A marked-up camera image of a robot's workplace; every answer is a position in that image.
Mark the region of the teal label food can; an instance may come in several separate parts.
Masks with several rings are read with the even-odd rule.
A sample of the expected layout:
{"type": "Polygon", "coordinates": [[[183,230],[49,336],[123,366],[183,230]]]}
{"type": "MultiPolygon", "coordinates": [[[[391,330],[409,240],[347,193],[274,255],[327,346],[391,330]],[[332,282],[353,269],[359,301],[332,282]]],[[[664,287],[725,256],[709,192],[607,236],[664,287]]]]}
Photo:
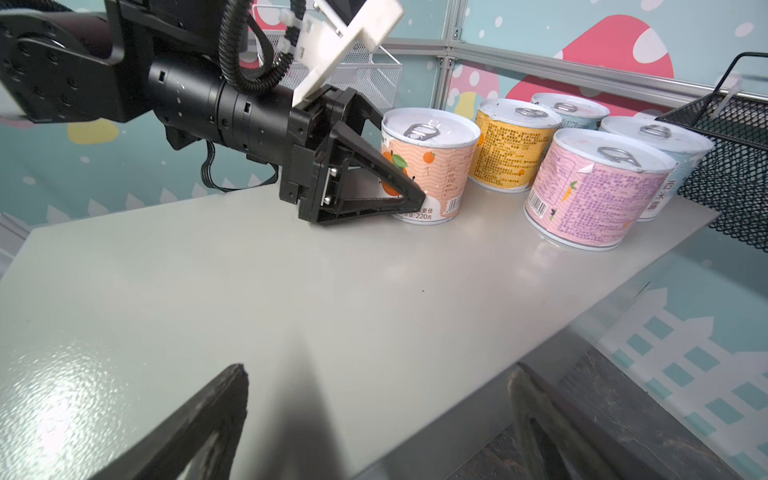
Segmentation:
{"type": "Polygon", "coordinates": [[[610,110],[597,102],[577,96],[557,93],[536,93],[533,104],[547,107],[563,118],[562,128],[598,130],[610,110]]]}

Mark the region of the yellow label food can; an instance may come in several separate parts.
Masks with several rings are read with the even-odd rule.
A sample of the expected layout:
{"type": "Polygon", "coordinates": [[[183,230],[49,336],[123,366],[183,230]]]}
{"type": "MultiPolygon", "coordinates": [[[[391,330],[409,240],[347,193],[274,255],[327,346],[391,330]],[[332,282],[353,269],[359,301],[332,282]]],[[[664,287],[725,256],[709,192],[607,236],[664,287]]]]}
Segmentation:
{"type": "Polygon", "coordinates": [[[502,193],[530,189],[563,118],[552,109],[519,100],[490,99],[478,107],[481,137],[469,178],[502,193]]]}

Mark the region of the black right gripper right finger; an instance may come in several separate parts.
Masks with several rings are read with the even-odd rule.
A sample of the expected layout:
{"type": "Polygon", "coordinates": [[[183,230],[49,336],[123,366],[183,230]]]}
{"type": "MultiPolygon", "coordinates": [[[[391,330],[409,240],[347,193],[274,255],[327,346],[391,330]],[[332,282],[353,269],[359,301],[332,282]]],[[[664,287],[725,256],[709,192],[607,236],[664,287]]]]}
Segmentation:
{"type": "Polygon", "coordinates": [[[614,439],[527,364],[508,383],[512,427],[528,479],[718,479],[720,459],[698,440],[660,438],[656,449],[614,439]]]}

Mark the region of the white lid can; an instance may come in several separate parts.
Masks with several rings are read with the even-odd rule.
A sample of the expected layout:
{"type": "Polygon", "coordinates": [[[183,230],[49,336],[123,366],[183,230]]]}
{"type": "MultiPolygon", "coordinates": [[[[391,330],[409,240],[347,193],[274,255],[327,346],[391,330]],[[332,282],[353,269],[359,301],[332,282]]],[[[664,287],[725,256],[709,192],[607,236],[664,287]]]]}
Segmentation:
{"type": "Polygon", "coordinates": [[[589,251],[617,247],[677,162],[641,141],[604,131],[555,132],[524,203],[542,234],[589,251]]]}

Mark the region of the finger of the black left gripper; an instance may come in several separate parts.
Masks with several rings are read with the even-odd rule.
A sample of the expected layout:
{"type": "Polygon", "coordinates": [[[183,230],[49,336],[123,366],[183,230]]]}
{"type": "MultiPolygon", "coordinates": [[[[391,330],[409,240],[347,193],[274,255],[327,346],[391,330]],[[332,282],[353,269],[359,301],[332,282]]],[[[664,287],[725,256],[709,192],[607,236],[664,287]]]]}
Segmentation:
{"type": "Polygon", "coordinates": [[[313,180],[311,221],[316,224],[414,213],[426,199],[414,180],[342,122],[321,147],[313,180]]]}

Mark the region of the red label food can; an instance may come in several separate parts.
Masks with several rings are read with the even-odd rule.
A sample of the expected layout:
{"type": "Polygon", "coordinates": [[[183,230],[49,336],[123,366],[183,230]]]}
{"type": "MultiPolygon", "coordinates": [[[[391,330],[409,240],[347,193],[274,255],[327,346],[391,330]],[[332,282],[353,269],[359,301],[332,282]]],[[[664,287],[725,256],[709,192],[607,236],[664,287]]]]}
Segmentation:
{"type": "Polygon", "coordinates": [[[396,217],[438,225],[459,211],[481,130],[460,115],[428,108],[398,108],[384,114],[383,156],[413,180],[425,200],[413,213],[396,217]]]}

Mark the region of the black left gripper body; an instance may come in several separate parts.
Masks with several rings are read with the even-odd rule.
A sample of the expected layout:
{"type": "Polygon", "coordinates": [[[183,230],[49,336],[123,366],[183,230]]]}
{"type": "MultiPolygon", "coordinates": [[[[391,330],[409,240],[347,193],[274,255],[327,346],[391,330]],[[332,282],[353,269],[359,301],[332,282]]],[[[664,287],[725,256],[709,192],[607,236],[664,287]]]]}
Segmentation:
{"type": "Polygon", "coordinates": [[[378,167],[376,153],[362,132],[366,123],[379,127],[382,120],[382,112],[352,88],[324,86],[293,107],[280,199],[296,205],[298,217],[313,224],[382,215],[382,200],[341,196],[353,163],[371,173],[378,167]]]}

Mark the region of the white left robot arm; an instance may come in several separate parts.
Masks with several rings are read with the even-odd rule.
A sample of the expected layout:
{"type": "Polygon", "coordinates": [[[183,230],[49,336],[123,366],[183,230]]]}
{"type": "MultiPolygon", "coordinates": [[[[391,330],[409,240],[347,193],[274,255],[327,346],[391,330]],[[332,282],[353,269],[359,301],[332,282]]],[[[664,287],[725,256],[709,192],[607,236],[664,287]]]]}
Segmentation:
{"type": "Polygon", "coordinates": [[[418,211],[426,195],[362,136],[382,113],[328,83],[356,44],[377,50],[397,1],[293,1],[271,42],[248,1],[1,5],[1,115],[42,123],[153,112],[172,148],[204,141],[269,165],[280,198],[324,224],[418,211]]]}

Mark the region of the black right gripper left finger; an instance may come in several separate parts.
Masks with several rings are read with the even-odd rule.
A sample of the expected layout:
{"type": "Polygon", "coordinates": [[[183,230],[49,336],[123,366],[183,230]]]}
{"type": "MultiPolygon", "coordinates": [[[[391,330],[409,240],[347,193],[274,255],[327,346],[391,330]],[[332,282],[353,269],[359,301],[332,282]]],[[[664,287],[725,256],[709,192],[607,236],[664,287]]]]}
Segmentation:
{"type": "Polygon", "coordinates": [[[222,370],[95,479],[228,479],[247,416],[242,364],[222,370]]]}

